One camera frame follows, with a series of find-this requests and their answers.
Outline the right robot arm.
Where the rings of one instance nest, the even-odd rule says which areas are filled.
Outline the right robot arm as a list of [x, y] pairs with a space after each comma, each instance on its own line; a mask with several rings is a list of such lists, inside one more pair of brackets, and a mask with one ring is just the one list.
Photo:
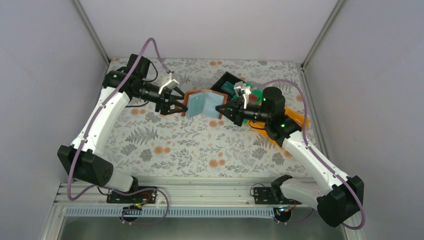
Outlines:
[[271, 183], [272, 200], [278, 204], [286, 200], [305, 204], [334, 228], [356, 213], [363, 216], [364, 182], [359, 176], [351, 177], [340, 170], [308, 142], [302, 127], [286, 114], [286, 99], [281, 90], [265, 88], [260, 105], [249, 102], [248, 90], [240, 89], [238, 98], [215, 109], [237, 126], [245, 120], [263, 123], [266, 135], [295, 157], [316, 182], [316, 185], [306, 184], [283, 175]]

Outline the brown leather card holder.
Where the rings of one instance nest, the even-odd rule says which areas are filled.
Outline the brown leather card holder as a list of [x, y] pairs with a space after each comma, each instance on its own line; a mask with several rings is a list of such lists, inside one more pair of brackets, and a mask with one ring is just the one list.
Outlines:
[[185, 93], [183, 104], [187, 111], [182, 117], [193, 118], [198, 115], [221, 120], [223, 114], [216, 110], [216, 106], [227, 102], [228, 95], [211, 89], [194, 90]]

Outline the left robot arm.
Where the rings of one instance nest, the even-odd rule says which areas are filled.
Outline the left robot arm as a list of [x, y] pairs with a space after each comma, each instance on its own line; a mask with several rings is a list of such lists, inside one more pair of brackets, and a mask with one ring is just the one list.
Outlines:
[[62, 145], [57, 151], [69, 182], [77, 179], [117, 190], [128, 203], [139, 197], [138, 179], [117, 170], [105, 155], [107, 137], [119, 115], [134, 98], [154, 103], [161, 115], [188, 109], [181, 103], [185, 94], [178, 87], [179, 75], [168, 70], [160, 85], [155, 85], [147, 78], [152, 65], [149, 59], [132, 54], [127, 66], [106, 74], [97, 105], [85, 126], [70, 145]]

